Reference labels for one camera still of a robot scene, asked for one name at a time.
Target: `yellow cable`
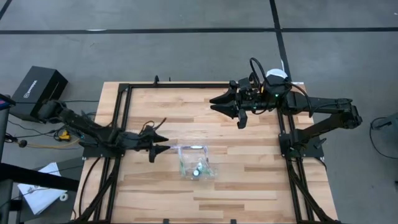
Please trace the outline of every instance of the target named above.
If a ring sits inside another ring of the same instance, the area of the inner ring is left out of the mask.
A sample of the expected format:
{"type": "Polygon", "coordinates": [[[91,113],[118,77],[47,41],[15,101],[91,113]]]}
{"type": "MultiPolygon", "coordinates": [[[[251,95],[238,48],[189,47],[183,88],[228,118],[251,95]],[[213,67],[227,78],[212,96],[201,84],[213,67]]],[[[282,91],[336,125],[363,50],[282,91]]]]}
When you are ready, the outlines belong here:
{"type": "Polygon", "coordinates": [[[64,145],[62,145],[62,146],[44,146],[44,145],[40,145],[40,144],[28,144],[27,146],[29,146],[29,147],[40,147],[40,148],[46,148],[46,149],[60,149],[60,148],[63,148],[63,147],[66,147],[66,146],[70,146],[70,145],[72,145],[72,144],[75,144],[75,143],[77,143],[79,141],[79,139],[76,139],[76,140],[74,140],[73,142],[71,142],[71,143],[68,143],[68,144],[64,144],[64,145]]]}

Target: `butcher block tabletop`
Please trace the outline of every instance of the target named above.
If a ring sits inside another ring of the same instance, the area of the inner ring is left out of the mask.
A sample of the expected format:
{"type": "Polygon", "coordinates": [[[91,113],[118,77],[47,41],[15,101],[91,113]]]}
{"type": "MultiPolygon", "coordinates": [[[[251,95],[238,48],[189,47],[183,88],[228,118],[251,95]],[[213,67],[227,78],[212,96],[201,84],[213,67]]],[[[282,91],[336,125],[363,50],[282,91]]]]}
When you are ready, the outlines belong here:
{"type": "MultiPolygon", "coordinates": [[[[95,122],[112,120],[119,82],[104,83],[95,122]]],[[[285,159],[280,155],[280,133],[276,111],[254,115],[248,112],[246,128],[238,129],[231,119],[210,109],[209,100],[223,94],[222,88],[135,88],[126,131],[139,132],[147,121],[159,124],[157,130],[169,146],[208,147],[214,179],[181,178],[175,150],[159,154],[149,163],[145,151],[127,151],[121,160],[112,223],[295,223],[285,159]]],[[[119,125],[123,113],[119,114],[119,125]]],[[[296,128],[313,124],[308,113],[294,116],[296,128]]],[[[75,202],[95,158],[87,159],[75,202]]],[[[82,210],[98,192],[104,159],[90,174],[82,198],[82,210]]],[[[325,167],[317,160],[303,161],[308,188],[319,206],[337,219],[325,167]]],[[[302,195],[300,206],[307,219],[302,195]]],[[[101,210],[104,219],[108,196],[101,210]]]]}

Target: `gray floor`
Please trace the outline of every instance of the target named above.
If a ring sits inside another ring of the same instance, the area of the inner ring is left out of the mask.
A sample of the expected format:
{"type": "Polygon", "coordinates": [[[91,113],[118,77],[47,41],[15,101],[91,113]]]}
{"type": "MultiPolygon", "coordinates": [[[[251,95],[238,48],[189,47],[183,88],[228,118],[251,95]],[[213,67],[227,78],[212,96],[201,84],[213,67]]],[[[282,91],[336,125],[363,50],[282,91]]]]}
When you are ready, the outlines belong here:
{"type": "MultiPolygon", "coordinates": [[[[0,7],[6,2],[0,0],[0,7]]],[[[398,26],[398,2],[276,0],[282,27],[398,26]]],[[[261,0],[13,0],[0,29],[128,29],[168,27],[273,27],[261,0]]],[[[377,154],[369,122],[398,111],[398,33],[284,34],[293,81],[319,97],[352,98],[364,119],[355,130],[328,133],[324,145],[339,219],[395,223],[398,161],[377,154]]],[[[70,82],[62,98],[97,100],[105,81],[225,81],[249,75],[249,57],[265,69],[280,67],[275,34],[0,35],[0,92],[13,94],[33,65],[58,69],[70,82]]],[[[96,103],[70,103],[95,111],[96,103]]],[[[324,116],[315,115],[319,121],[324,116]]],[[[41,131],[57,126],[20,122],[41,131]]],[[[9,125],[7,131],[30,132],[9,125]]],[[[381,151],[398,157],[387,128],[374,133],[381,151]]],[[[53,144],[51,138],[31,139],[53,144]]],[[[3,161],[26,168],[79,157],[82,150],[21,149],[7,145],[3,161]]],[[[64,221],[70,213],[57,219],[64,221]]]]}

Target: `white paper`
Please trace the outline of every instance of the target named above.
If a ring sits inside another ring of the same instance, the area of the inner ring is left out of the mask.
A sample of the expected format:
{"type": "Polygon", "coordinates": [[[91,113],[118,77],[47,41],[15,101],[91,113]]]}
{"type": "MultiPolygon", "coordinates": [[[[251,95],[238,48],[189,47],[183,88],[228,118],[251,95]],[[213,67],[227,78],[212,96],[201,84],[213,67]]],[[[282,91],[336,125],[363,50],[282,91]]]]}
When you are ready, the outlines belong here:
{"type": "MultiPolygon", "coordinates": [[[[39,172],[51,172],[50,174],[52,175],[61,176],[58,171],[58,166],[56,162],[50,163],[43,169],[39,170],[39,172]]],[[[18,184],[18,188],[24,195],[26,202],[29,204],[30,209],[32,209],[32,212],[35,215],[43,212],[48,206],[56,201],[56,199],[58,199],[61,194],[66,192],[66,190],[47,189],[46,187],[39,187],[29,184],[18,184]]]]}

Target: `black box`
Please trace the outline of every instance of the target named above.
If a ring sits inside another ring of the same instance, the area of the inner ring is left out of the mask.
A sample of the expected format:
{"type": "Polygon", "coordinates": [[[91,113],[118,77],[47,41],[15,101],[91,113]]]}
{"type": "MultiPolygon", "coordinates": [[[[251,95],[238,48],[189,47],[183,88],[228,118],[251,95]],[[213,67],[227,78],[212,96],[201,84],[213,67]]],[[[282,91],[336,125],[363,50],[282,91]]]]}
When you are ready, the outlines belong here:
{"type": "Polygon", "coordinates": [[[37,116],[44,100],[57,100],[68,84],[56,69],[32,66],[12,96],[17,103],[10,114],[24,121],[40,122],[37,116]]]}

